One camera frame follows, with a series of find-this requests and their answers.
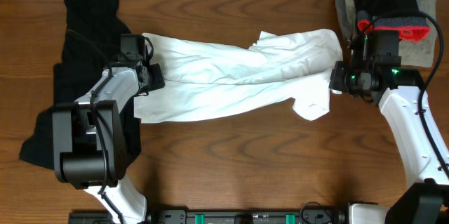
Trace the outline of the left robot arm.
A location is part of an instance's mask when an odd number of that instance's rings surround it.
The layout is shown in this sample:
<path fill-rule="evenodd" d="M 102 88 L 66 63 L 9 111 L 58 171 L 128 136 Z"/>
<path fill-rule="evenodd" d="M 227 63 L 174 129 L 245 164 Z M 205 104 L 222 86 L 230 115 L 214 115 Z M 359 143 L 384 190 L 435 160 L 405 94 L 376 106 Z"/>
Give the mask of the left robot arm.
<path fill-rule="evenodd" d="M 52 112 L 54 171 L 58 180 L 92 195 L 107 210 L 80 223 L 153 223 L 146 197 L 126 174 L 128 154 L 120 114 L 135 96 L 165 86 L 161 68 L 117 62 L 73 103 Z"/>

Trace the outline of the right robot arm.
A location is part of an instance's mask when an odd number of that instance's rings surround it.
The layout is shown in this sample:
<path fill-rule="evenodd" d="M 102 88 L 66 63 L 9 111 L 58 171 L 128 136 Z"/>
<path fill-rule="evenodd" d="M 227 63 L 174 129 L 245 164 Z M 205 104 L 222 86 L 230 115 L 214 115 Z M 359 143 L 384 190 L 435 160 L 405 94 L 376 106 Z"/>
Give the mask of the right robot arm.
<path fill-rule="evenodd" d="M 397 31 L 372 31 L 350 48 L 349 64 L 338 61 L 330 76 L 333 91 L 373 103 L 394 135 L 408 189 L 391 207 L 350 203 L 341 223 L 447 223 L 448 149 L 428 104 L 424 80 L 403 68 Z"/>

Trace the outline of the white t-shirt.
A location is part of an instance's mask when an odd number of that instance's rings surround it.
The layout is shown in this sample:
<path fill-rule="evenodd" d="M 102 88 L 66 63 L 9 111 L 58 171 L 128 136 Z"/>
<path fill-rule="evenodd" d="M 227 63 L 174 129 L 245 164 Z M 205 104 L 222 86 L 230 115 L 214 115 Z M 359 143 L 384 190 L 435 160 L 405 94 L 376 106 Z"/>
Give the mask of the white t-shirt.
<path fill-rule="evenodd" d="M 330 110 L 330 73 L 343 59 L 329 29 L 261 32 L 249 48 L 145 37 L 166 85 L 134 99 L 134 115 L 144 124 L 228 117 L 290 98 L 293 111 L 313 121 Z"/>

